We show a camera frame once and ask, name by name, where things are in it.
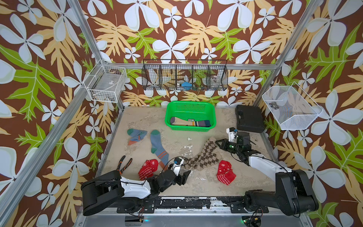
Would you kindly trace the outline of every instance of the blue object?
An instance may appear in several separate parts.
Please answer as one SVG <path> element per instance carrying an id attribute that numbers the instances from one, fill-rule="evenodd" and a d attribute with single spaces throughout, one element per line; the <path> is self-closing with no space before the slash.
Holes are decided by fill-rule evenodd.
<path id="1" fill-rule="evenodd" d="M 192 89 L 192 84 L 188 83 L 188 82 L 182 83 L 181 86 L 184 87 L 185 91 L 188 91 L 188 90 Z"/>

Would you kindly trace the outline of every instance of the red christmas sock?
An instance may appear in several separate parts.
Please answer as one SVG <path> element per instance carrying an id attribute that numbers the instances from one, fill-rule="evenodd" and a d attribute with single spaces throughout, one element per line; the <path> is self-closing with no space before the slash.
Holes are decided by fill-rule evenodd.
<path id="1" fill-rule="evenodd" d="M 231 163 L 222 160 L 218 166 L 217 178 L 220 182 L 230 185 L 230 183 L 236 178 L 233 173 Z"/>
<path id="2" fill-rule="evenodd" d="M 144 165 L 141 167 L 139 171 L 139 178 L 140 180 L 145 180 L 148 177 L 152 177 L 158 169 L 158 161 L 156 159 L 146 160 Z"/>

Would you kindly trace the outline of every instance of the blue striped sock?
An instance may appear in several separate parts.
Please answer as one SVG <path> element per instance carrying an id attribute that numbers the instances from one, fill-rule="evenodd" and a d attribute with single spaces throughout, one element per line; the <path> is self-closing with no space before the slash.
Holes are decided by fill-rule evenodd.
<path id="1" fill-rule="evenodd" d="M 151 132 L 150 139 L 152 145 L 151 153 L 157 155 L 157 157 L 161 160 L 161 162 L 159 162 L 159 165 L 164 168 L 169 161 L 169 154 L 165 151 L 165 149 L 161 145 L 160 132 L 158 130 L 153 130 Z"/>

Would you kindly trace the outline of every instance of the wire basket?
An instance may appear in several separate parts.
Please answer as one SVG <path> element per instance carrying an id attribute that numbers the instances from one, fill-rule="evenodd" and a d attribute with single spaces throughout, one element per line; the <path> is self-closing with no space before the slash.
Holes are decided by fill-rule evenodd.
<path id="1" fill-rule="evenodd" d="M 92 71 L 92 80 L 86 87 L 91 100 L 101 102 L 117 102 L 121 89 L 125 85 L 126 69 L 118 66 L 102 65 L 95 73 Z"/>
<path id="2" fill-rule="evenodd" d="M 227 61 L 225 64 L 210 64 L 211 61 L 207 60 L 194 60 L 195 64 L 163 64 L 160 60 L 150 59 L 147 61 L 143 60 L 141 73 L 144 90 L 224 91 L 227 89 Z"/>
<path id="3" fill-rule="evenodd" d="M 281 130 L 305 130 L 323 111 L 296 83 L 291 86 L 273 86 L 262 95 L 262 99 Z"/>

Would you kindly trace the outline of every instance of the white mesh basket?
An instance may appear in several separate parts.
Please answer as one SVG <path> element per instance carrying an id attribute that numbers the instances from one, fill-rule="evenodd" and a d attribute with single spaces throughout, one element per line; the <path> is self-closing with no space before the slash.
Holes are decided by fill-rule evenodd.
<path id="1" fill-rule="evenodd" d="M 101 102 L 117 102 L 121 89 L 127 78 L 126 69 L 118 66 L 103 65 L 94 73 L 86 87 L 91 100 Z"/>
<path id="2" fill-rule="evenodd" d="M 262 99 L 281 130 L 305 130 L 323 111 L 296 83 L 292 86 L 273 86 L 262 95 Z"/>

